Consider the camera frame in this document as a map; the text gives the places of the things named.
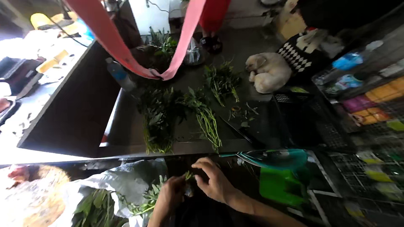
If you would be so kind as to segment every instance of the cardboard box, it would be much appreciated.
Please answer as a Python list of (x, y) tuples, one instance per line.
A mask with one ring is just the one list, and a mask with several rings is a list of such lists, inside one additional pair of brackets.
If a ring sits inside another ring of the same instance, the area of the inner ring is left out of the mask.
[(303, 18), (298, 13), (290, 13), (296, 6), (297, 1), (298, 0), (288, 0), (275, 21), (276, 30), (285, 40), (304, 31), (307, 27)]

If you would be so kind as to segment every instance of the red pants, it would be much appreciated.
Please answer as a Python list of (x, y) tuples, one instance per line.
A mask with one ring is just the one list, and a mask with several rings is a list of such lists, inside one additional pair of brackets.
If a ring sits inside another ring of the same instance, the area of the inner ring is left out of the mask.
[(216, 32), (222, 26), (231, 0), (206, 0), (199, 25), (206, 32)]

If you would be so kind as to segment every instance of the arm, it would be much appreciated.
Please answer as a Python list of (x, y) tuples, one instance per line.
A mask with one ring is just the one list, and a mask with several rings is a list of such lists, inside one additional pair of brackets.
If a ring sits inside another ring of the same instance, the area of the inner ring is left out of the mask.
[(169, 216), (173, 208), (182, 201), (184, 195), (185, 175), (171, 177), (161, 187), (160, 194), (150, 217), (148, 227), (159, 227)]
[(239, 212), (264, 219), (271, 226), (305, 227), (294, 218), (260, 203), (234, 188), (222, 171), (209, 158), (200, 158), (192, 167), (200, 168), (208, 175), (208, 183), (205, 183), (198, 175), (195, 176), (195, 179), (198, 187), (210, 198), (225, 203)]

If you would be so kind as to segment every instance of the sleeping dog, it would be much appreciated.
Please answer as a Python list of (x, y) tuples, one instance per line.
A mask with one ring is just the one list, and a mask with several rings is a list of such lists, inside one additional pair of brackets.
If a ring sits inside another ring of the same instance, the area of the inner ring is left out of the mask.
[(292, 70), (285, 59), (277, 53), (251, 55), (246, 61), (250, 72), (250, 82), (259, 93), (272, 93), (283, 87), (289, 80)]

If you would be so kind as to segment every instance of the white plastic bag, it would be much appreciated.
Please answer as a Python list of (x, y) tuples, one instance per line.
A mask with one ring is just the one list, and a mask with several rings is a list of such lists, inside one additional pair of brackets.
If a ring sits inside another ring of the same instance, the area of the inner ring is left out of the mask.
[[(145, 201), (143, 194), (152, 183), (159, 182), (159, 176), (166, 176), (167, 166), (164, 159), (141, 160), (112, 168), (100, 174), (92, 175), (84, 180), (76, 180), (65, 185), (63, 200), (65, 211), (50, 225), (50, 227), (69, 227), (73, 225), (72, 219), (77, 205), (94, 189), (116, 191), (124, 195), (129, 203), (141, 204)], [(132, 217), (129, 209), (122, 204), (116, 193), (111, 193), (115, 202), (114, 214), (130, 218), (131, 227), (144, 227), (147, 217), (140, 215)]]
[(206, 52), (202, 46), (192, 38), (189, 42), (187, 54), (184, 57), (185, 65), (200, 65), (205, 62)]

